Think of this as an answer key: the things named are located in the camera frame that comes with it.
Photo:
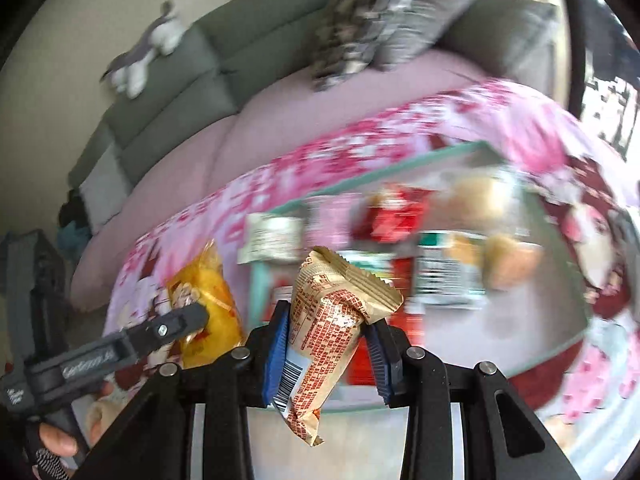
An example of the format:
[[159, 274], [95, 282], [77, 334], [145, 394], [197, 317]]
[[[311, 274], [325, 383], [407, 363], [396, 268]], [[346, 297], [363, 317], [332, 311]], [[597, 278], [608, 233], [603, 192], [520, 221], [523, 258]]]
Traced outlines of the person's left hand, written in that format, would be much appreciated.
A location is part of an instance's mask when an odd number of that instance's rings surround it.
[[[113, 391], [114, 385], [111, 382], [104, 382], [100, 392], [95, 394], [94, 397], [97, 401], [110, 396]], [[102, 434], [104, 434], [106, 429], [104, 415], [98, 414], [96, 410], [90, 410], [89, 412], [96, 414], [88, 414], [86, 420], [86, 429], [88, 430], [87, 441], [90, 445], [95, 445], [96, 442], [100, 440], [100, 437], [102, 437]], [[55, 426], [51, 426], [43, 422], [39, 426], [38, 434], [42, 444], [48, 450], [48, 454], [58, 456], [58, 464], [60, 464], [60, 458], [73, 458], [78, 452], [77, 440]], [[41, 466], [40, 463], [35, 463], [35, 465], [32, 466], [32, 472], [37, 479], [53, 478], [49, 474], [49, 471], [47, 471], [44, 466]], [[70, 477], [74, 472], [74, 470], [66, 469], [64, 476]]]

